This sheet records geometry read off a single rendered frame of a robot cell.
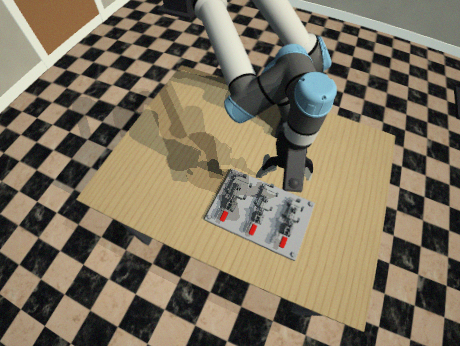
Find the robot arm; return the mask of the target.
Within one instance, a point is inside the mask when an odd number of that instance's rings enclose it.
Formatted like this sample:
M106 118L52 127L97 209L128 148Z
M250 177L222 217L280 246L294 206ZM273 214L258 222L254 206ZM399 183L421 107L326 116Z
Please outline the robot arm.
M295 145L309 145L337 93L335 82L323 74L331 66L330 55L322 37L307 32L288 0L252 2L285 45L259 76L225 10L227 0L191 0L231 94L224 101L225 110L233 121L244 123L277 104L287 120L283 123L286 138ZM284 191L303 191L306 152L307 148L297 150L286 144Z

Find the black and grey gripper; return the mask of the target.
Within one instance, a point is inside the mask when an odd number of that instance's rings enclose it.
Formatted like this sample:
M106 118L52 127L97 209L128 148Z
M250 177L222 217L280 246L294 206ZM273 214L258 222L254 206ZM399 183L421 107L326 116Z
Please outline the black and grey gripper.
M285 142L286 141L286 142ZM277 165L280 168L284 168L285 165L285 154L286 154L286 144L290 146L293 149L297 150L303 150L308 148L311 144L306 145L306 146L299 146L291 143L285 136L284 132L279 132L278 137L276 140L276 154L278 155L277 157L270 157L269 154L266 154L263 158L263 164L262 167L259 169L259 171L256 174L256 178L262 178L263 176L267 175L269 172L277 170ZM279 153L280 149L280 153ZM305 177L307 178L307 181L310 181L312 178L312 173L313 173L313 163L311 159L308 159L306 157L306 163L305 163Z

